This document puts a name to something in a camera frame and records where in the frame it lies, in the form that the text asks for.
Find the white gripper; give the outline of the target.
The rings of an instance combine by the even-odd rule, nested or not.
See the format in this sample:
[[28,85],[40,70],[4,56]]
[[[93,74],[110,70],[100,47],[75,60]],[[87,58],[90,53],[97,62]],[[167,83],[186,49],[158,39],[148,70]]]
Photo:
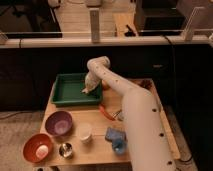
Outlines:
[[99,88],[97,87],[101,82],[101,79],[98,78],[95,74],[92,72],[88,72],[85,77],[85,86],[82,90],[82,93],[88,94],[90,90],[93,90],[90,94],[92,95],[98,95],[99,93]]

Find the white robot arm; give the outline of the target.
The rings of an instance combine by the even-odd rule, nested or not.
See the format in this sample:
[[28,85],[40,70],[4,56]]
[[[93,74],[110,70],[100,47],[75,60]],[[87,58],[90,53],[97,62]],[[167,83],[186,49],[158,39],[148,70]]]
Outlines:
[[133,171],[176,171],[159,105],[147,89],[109,70],[106,56],[90,59],[84,93],[104,80],[122,96],[122,114]]

